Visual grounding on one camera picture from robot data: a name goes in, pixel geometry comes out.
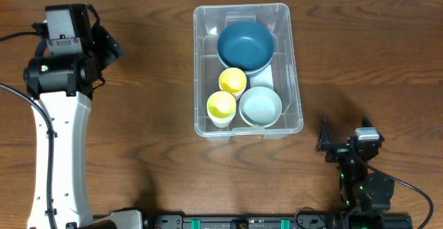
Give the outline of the white plastic cup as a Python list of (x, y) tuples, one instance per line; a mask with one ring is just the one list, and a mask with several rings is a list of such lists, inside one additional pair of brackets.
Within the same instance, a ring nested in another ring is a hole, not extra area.
[(229, 124), (230, 124), (231, 122), (232, 122), (232, 121), (223, 122), (223, 123), (218, 123), (218, 122), (212, 121), (212, 123), (213, 123), (216, 127), (219, 127), (219, 128), (227, 127), (227, 126), (229, 126)]

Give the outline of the pink plastic cup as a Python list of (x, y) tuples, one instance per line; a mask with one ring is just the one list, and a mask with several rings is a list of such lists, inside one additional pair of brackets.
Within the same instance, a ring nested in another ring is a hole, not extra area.
[(232, 96), (236, 99), (239, 100), (242, 96), (242, 94), (244, 93), (245, 89), (242, 89), (241, 91), (238, 91), (236, 93), (233, 93)]

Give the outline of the light blue cup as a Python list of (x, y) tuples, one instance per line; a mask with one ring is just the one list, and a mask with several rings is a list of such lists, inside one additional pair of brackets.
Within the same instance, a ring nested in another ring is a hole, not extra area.
[(209, 116), (209, 118), (212, 121), (215, 121), (215, 122), (218, 122), (218, 123), (223, 123), (223, 122), (231, 121), (235, 117), (235, 113), (232, 113), (232, 114), (230, 114), (229, 116), (227, 116), (225, 118), (218, 118), (218, 117), (214, 116), (211, 113), (209, 113), (208, 116)]

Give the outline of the cream large bowl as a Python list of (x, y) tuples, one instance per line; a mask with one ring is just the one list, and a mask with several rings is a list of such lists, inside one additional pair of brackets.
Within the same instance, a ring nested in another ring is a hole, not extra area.
[(263, 68), (265, 66), (268, 66), (271, 64), (271, 61), (273, 59), (273, 56), (270, 57), (252, 57), (252, 59), (244, 59), (241, 62), (232, 63), (229, 62), (227, 59), (224, 59), (220, 55), (218, 56), (221, 64), (225, 68), (239, 68), (243, 72), (245, 71), (254, 71), (256, 69)]

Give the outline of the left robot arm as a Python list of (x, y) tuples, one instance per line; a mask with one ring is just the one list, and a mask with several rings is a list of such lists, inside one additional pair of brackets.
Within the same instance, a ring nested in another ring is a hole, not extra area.
[(91, 4), (48, 6), (42, 36), (24, 69), (37, 135), (35, 192), (28, 228), (142, 228), (140, 210), (95, 219), (86, 179), (86, 134), (94, 82), (124, 53)]

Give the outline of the dark blue bowl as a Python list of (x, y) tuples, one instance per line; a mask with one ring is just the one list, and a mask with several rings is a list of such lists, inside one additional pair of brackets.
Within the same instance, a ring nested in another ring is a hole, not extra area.
[(272, 34), (254, 21), (238, 21), (226, 27), (217, 40), (217, 54), (237, 63), (252, 57), (270, 57), (275, 46)]
[(268, 65), (268, 66), (265, 66), (263, 68), (256, 69), (254, 71), (245, 71), (244, 73), (245, 73), (245, 75), (247, 77), (255, 77), (255, 76), (260, 75), (262, 73), (267, 73), (270, 70), (271, 70), (271, 66)]

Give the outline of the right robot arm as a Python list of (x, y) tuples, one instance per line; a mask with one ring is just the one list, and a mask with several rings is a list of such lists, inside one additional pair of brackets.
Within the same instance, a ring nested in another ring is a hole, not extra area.
[(327, 218), (326, 228), (383, 228), (383, 212), (390, 209), (394, 181), (380, 172), (369, 172), (368, 161), (379, 153), (384, 137), (364, 117), (345, 143), (334, 143), (326, 122), (316, 143), (327, 163), (341, 171), (339, 197), (346, 208)]

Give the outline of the grey small bowl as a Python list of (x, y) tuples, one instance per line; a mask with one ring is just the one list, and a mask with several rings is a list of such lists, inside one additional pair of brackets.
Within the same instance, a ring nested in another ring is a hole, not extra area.
[(282, 101), (274, 90), (256, 86), (241, 96), (239, 114), (251, 127), (270, 127), (282, 114)]

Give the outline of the yellow cup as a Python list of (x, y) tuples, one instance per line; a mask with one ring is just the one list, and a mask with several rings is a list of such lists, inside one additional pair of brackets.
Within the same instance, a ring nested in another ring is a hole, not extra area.
[(239, 68), (227, 68), (219, 76), (219, 87), (222, 91), (236, 94), (243, 92), (246, 88), (246, 74)]
[(226, 91), (213, 93), (207, 101), (208, 113), (216, 118), (224, 119), (236, 112), (236, 99)]

